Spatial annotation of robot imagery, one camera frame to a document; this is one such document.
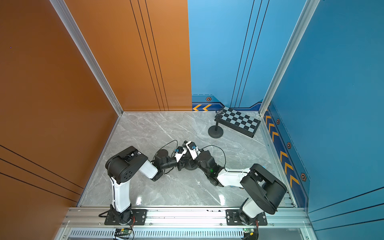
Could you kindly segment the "black round stand base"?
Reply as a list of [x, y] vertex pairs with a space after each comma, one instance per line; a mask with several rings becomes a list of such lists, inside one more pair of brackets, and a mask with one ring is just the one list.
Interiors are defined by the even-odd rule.
[[224, 130], [220, 126], [211, 126], [208, 129], [208, 134], [211, 138], [218, 139], [224, 134]]

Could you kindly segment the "black mic clip pole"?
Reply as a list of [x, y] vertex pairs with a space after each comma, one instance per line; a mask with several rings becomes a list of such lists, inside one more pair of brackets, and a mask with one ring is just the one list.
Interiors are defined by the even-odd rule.
[[218, 111], [216, 111], [216, 116], [215, 116], [215, 121], [216, 121], [215, 131], [216, 131], [216, 132], [218, 132], [219, 129], [223, 130], [223, 129], [219, 126], [220, 119], [222, 118], [222, 115], [223, 115], [223, 110], [218, 110]]

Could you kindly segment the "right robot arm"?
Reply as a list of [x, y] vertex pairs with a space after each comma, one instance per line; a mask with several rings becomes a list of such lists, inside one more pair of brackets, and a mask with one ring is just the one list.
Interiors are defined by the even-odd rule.
[[247, 192], [249, 197], [231, 217], [235, 223], [255, 225], [262, 213], [275, 214], [288, 190], [282, 181], [260, 164], [253, 164], [248, 169], [227, 170], [216, 163], [209, 151], [198, 149], [191, 141], [177, 147], [175, 157], [179, 169], [200, 169], [216, 187], [238, 187]]

